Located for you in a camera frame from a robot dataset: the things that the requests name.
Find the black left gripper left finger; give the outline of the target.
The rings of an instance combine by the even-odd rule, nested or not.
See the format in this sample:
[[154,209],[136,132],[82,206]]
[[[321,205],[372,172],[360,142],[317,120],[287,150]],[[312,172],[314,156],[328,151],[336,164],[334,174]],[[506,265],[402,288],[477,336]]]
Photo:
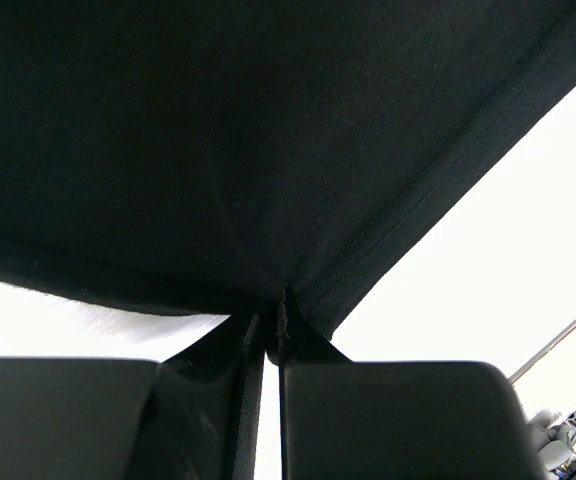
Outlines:
[[162,363],[0,357],[0,479],[250,479],[263,355],[232,316]]

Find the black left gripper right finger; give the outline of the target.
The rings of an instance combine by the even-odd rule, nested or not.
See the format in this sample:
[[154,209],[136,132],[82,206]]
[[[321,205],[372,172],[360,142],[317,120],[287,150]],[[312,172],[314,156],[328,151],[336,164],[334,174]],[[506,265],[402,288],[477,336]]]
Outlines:
[[355,362],[286,290],[277,314],[286,479],[539,479],[517,397],[473,361]]

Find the black skirt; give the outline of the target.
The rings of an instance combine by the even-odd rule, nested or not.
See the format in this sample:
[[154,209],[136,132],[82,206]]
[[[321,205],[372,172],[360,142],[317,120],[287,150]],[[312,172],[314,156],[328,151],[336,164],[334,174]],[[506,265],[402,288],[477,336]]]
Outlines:
[[0,1],[0,281],[331,334],[576,86],[576,1]]

